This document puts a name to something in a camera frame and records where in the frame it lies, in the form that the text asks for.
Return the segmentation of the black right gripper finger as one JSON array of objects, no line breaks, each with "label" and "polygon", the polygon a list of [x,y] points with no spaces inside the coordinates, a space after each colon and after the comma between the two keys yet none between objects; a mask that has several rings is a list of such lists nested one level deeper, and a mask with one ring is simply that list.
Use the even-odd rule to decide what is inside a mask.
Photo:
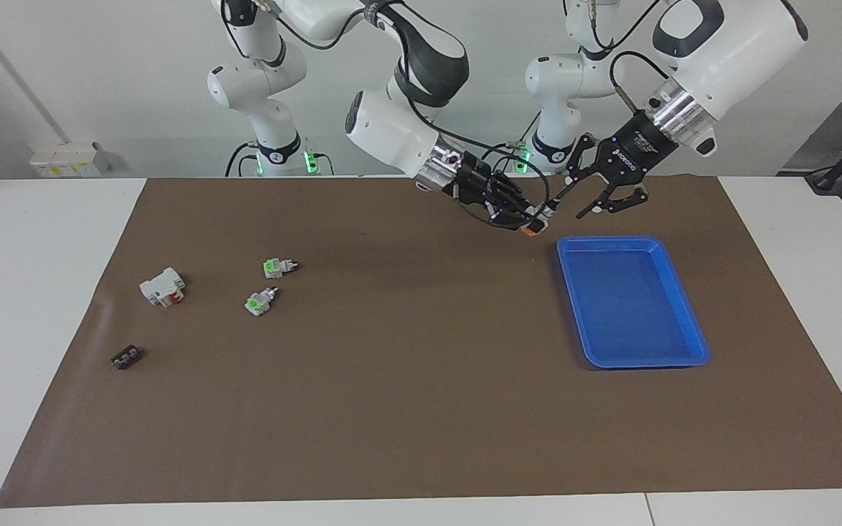
[{"label": "black right gripper finger", "polygon": [[487,213],[488,224],[496,229],[521,229],[531,223],[531,205],[521,207],[487,203]]},{"label": "black right gripper finger", "polygon": [[494,175],[494,204],[507,204],[525,207],[531,205],[525,198],[522,188],[505,174]]}]

